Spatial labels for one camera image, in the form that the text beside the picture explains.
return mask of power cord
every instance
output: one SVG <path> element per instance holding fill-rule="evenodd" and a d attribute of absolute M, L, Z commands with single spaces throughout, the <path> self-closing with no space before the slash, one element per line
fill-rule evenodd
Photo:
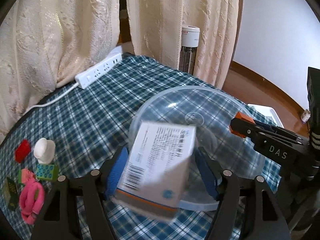
<path fill-rule="evenodd" d="M 78 83 L 73 84 L 73 86 L 72 86 L 71 88 L 69 88 L 69 89 L 68 89 L 66 92 L 64 92 L 62 95 L 58 96 L 56 99 L 54 99 L 54 100 L 52 100 L 52 101 L 50 101 L 50 102 L 48 102 L 48 103 L 45 103 L 45 104 L 43 104 L 43 105 L 34 105 L 34 106 L 28 108 L 24 114 L 26 114 L 27 112 L 29 112 L 29 111 L 30 111 L 31 109 L 33 109 L 33 108 L 46 107 L 46 106 L 52 105 L 53 103 L 55 103 L 55 102 L 57 102 L 58 100 L 60 100 L 61 98 L 63 98 L 66 94 L 68 94 L 70 91 L 72 91 L 73 89 L 75 89 L 75 88 L 78 87 L 78 86 L 79 86 Z"/>

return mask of power strip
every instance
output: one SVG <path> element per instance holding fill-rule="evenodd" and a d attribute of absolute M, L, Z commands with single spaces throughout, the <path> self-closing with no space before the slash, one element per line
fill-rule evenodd
<path fill-rule="evenodd" d="M 110 53 L 104 60 L 75 76 L 76 82 L 82 89 L 108 73 L 116 64 L 122 61 L 121 53 Z"/>

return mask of table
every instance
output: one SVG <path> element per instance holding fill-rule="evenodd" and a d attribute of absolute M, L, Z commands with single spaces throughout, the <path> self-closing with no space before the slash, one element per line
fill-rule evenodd
<path fill-rule="evenodd" d="M 80 177 L 100 168 L 106 159 L 112 157 L 117 146 L 127 139 L 131 120 L 145 101 L 160 91 L 185 85 L 214 88 L 187 73 L 165 67 L 152 58 L 125 58 L 86 90 L 76 88 L 57 103 L 37 108 L 26 116 L 0 147 L 1 186 L 7 176 L 15 179 L 19 169 L 36 169 L 36 159 L 31 153 L 21 164 L 14 161 L 14 150 L 24 138 L 32 147 L 41 137 L 53 140 L 56 143 L 54 163 L 59 166 L 60 174 L 69 178 Z M 70 86 L 65 86 L 49 100 Z M 247 105 L 245 107 L 255 119 L 272 124 L 270 119 Z M 279 184 L 279 169 L 278 164 L 266 158 L 262 175 L 273 191 Z M 51 187 L 47 182 L 43 185 L 47 190 Z M 137 215 L 111 201 L 104 205 L 119 239 L 204 239 L 214 215 L 214 212 L 180 210 L 175 220 L 165 224 Z M 5 207 L 2 194 L 0 208 L 17 234 L 22 239 L 30 239 L 32 227 L 23 222 L 18 209 L 11 212 Z M 80 197 L 78 212 L 84 239 L 90 239 Z M 232 238 L 238 237 L 239 230 L 234 229 Z"/>

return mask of metal screw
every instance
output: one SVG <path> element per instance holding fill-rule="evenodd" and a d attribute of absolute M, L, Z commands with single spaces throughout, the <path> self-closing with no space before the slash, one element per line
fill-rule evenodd
<path fill-rule="evenodd" d="M 224 170 L 223 175 L 230 177 L 232 175 L 232 172 L 229 170 Z"/>
<path fill-rule="evenodd" d="M 262 177 L 262 176 L 257 176 L 257 181 L 259 181 L 259 182 L 264 182 L 264 177 Z"/>
<path fill-rule="evenodd" d="M 64 176 L 64 175 L 61 175 L 58 177 L 58 181 L 60 181 L 60 182 L 64 181 L 65 179 L 66 179 L 66 176 Z"/>
<path fill-rule="evenodd" d="M 92 176 L 97 176 L 97 175 L 99 175 L 99 173 L 100 173 L 99 170 L 93 170 L 93 171 L 90 172 L 90 174 L 91 174 Z"/>

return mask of cream curtain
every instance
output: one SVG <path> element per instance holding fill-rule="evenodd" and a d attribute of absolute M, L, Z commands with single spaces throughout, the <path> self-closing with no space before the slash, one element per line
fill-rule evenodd
<path fill-rule="evenodd" d="M 0 26 L 0 142 L 25 110 L 101 61 L 119 0 L 17 0 Z"/>
<path fill-rule="evenodd" d="M 222 88 L 236 39 L 239 0 L 127 0 L 134 51 L 178 68 L 183 24 L 200 28 L 194 75 Z"/>

